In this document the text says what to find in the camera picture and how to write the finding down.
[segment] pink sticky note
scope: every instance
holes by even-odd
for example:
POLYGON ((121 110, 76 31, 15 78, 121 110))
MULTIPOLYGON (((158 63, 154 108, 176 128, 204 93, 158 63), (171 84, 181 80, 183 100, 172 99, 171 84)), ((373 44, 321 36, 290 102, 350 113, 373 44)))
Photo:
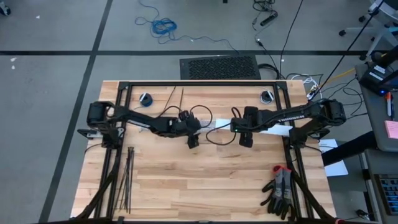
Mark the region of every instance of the pink sticky note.
POLYGON ((389 138, 398 139, 398 122, 385 121, 387 134, 389 138))

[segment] black floor grate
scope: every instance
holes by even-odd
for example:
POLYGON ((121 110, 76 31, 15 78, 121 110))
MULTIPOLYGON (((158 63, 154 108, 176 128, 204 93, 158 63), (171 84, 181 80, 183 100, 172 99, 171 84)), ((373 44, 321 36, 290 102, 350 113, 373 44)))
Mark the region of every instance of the black floor grate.
POLYGON ((180 59, 182 80, 260 80, 254 55, 180 59))

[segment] white paper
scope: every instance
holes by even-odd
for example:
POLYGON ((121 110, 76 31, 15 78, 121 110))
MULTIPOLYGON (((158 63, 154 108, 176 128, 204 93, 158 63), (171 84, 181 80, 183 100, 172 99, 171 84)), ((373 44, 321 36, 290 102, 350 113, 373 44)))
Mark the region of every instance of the white paper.
MULTIPOLYGON (((319 142, 319 149, 322 151, 322 153, 327 152, 335 147, 337 147, 336 139, 321 139, 319 142)), ((348 175, 348 171, 344 161, 339 161, 334 164, 326 166, 325 172, 326 176, 328 177, 334 177, 338 175, 348 175)))
MULTIPOLYGON (((217 119, 216 120, 216 128, 227 125, 231 122, 230 119, 217 119)), ((223 127, 222 129, 230 129, 229 125, 223 127)), ((279 125, 275 124, 274 127, 269 128, 267 131, 261 131, 262 134, 275 134, 279 136, 289 136, 289 130, 292 129, 291 126, 288 125, 279 125)))

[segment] gray floor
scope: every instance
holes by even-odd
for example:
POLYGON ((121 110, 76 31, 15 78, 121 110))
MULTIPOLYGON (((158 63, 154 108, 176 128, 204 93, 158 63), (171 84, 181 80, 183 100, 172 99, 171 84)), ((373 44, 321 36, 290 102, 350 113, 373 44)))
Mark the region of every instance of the gray floor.
MULTIPOLYGON (((177 22, 177 36, 226 38, 238 50, 260 50, 254 43, 256 31, 251 27, 257 14, 251 1, 229 0, 229 4, 222 4, 221 0, 143 1, 156 6, 161 17, 170 17, 177 22)), ((0 17, 0 51, 91 50, 106 3, 107 0, 9 1, 12 15, 0 17)), ((258 36, 269 50, 282 50, 299 3, 299 0, 288 4, 285 1, 275 3, 274 9, 279 17, 258 36)), ((338 31, 360 26, 357 18, 366 12, 368 6, 368 1, 363 0, 305 0, 286 50, 345 50, 354 35, 340 37, 338 31)), ((137 16, 152 19, 155 12, 141 7, 136 0, 113 0, 99 49, 231 50, 225 43, 209 40, 184 39, 159 45, 150 36, 148 25, 134 24, 137 16)), ((362 35, 353 50, 367 50, 370 38, 362 35)), ((390 48, 382 41, 377 49, 390 48)), ((97 99, 103 80, 178 80, 179 59, 190 57, 204 55, 97 56, 76 128, 86 127, 88 104, 97 99)), ((259 63, 271 63, 268 56, 256 57, 259 63)), ((273 58, 276 62, 280 60, 279 55, 273 55, 273 58)), ((283 74, 328 75, 340 56, 284 55, 283 59, 283 74)), ((1 223, 35 223, 39 220, 88 60, 89 55, 0 56, 0 99, 3 105, 0 109, 3 117, 0 135, 1 223)), ((335 75, 357 63, 362 63, 357 56, 346 57, 335 75)), ((274 74, 268 71, 261 71, 261 76, 263 79, 274 78, 274 74)), ((349 75, 328 86, 346 82, 352 77, 349 75)), ((356 82, 350 87, 359 89, 356 82)), ((323 96, 327 97, 332 92, 328 90, 323 96)), ((357 96, 346 96, 341 92, 334 97, 345 103, 359 101, 357 96)), ((346 107, 347 114, 355 108, 346 107)), ((364 111, 363 106, 357 113, 364 111)), ((361 116, 332 128, 328 138, 348 141, 370 130, 368 118, 361 116)), ((69 218, 85 147, 86 140, 75 133, 50 214, 51 221, 69 218)), ((354 211, 363 208, 359 193, 338 188, 333 190, 333 185, 338 183, 331 184, 338 216, 354 217, 354 211), (352 204, 342 209, 340 205, 347 197, 352 199, 352 204)))

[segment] white label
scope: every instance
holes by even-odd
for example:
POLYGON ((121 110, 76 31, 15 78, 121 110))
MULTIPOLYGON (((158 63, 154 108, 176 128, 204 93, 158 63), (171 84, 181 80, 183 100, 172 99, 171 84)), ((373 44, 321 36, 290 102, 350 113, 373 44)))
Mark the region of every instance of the white label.
POLYGON ((386 69, 384 69, 384 68, 382 68, 382 67, 380 67, 380 66, 378 66, 378 65, 376 65, 376 66, 374 67, 374 69, 376 69, 377 71, 379 71, 379 72, 381 72, 381 73, 383 73, 383 74, 386 73, 386 69))
POLYGON ((148 124, 142 124, 142 123, 140 123, 140 122, 137 122, 137 121, 132 121, 132 120, 129 120, 128 122, 129 122, 129 123, 131 123, 131 124, 135 124, 135 125, 138 125, 138 126, 144 127, 144 128, 149 128, 149 127, 150 127, 148 124))
POLYGON ((380 80, 380 81, 383 80, 383 78, 381 78, 380 76, 376 75, 376 74, 373 73, 373 72, 370 72, 369 75, 373 76, 374 78, 377 78, 377 79, 380 80))

